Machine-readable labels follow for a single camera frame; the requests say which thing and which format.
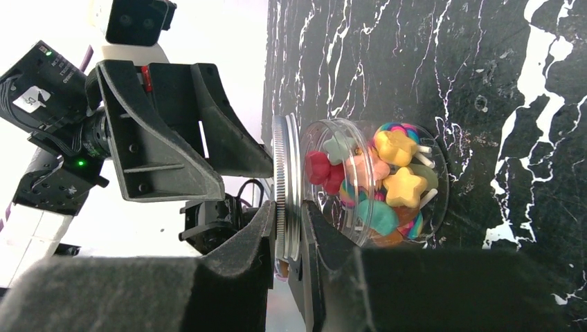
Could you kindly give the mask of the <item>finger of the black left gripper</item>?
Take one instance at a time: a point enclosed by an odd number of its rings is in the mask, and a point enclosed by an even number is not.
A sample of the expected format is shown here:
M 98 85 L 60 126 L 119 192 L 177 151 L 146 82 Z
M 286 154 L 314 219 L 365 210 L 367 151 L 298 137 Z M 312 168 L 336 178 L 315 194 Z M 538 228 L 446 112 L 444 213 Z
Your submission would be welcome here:
M 109 150 L 126 201 L 219 201 L 221 176 L 150 103 L 131 61 L 104 60 L 96 75 L 109 126 Z
M 214 64 L 150 64 L 152 103 L 222 176 L 270 178 L 273 160 L 234 112 Z

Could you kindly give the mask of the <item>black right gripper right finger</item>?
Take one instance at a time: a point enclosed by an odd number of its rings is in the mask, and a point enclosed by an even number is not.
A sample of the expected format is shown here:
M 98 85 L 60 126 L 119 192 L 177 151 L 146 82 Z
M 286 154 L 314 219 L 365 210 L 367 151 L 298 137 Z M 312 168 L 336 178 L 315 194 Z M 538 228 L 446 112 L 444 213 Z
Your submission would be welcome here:
M 481 249 L 361 247 L 301 207 L 308 331 L 571 331 L 527 257 Z

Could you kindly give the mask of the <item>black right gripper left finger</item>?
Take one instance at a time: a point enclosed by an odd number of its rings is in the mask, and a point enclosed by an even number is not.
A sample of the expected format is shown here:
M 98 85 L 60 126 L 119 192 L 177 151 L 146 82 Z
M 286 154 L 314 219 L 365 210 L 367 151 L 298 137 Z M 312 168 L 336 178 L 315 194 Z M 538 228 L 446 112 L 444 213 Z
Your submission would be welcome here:
M 53 257 L 1 301 L 2 331 L 263 331 L 276 205 L 200 257 Z

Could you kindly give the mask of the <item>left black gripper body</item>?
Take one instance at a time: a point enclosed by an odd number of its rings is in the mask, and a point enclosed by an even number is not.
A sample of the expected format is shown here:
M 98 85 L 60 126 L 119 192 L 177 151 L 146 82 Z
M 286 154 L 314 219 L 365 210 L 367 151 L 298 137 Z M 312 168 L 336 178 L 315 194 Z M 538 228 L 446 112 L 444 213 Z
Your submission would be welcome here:
M 87 75 L 84 89 L 87 97 L 87 112 L 83 122 L 82 144 L 93 158 L 110 158 L 107 114 L 102 106 L 102 94 L 96 68 Z

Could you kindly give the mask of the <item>white round jar lid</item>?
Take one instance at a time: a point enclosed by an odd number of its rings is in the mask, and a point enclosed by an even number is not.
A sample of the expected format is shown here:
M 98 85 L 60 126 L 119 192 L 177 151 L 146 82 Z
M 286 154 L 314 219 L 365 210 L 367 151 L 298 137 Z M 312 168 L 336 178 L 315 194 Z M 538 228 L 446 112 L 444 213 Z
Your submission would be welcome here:
M 276 202 L 276 258 L 297 260 L 300 250 L 302 171 L 296 116 L 273 117 L 273 197 Z

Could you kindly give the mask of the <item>clear round plastic jar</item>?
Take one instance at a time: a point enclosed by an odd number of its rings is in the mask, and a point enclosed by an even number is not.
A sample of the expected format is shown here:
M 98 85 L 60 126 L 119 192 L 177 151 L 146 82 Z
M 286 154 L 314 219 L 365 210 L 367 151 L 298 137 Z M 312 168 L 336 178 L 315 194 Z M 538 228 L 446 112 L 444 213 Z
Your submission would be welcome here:
M 319 120 L 301 133 L 300 153 L 304 198 L 356 244 L 423 243 L 441 226 L 449 173 L 425 128 Z

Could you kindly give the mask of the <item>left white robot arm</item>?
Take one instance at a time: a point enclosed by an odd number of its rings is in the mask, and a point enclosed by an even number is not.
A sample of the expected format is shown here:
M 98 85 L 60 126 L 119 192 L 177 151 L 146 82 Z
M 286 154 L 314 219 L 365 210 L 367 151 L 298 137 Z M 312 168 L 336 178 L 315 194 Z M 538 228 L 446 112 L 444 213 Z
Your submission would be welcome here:
M 248 133 L 214 64 L 171 64 L 159 47 L 84 73 L 43 41 L 1 76 L 1 117 L 37 147 L 1 220 L 1 286 L 52 255 L 112 161 L 133 203 L 219 201 L 225 176 L 268 178 L 270 155 Z

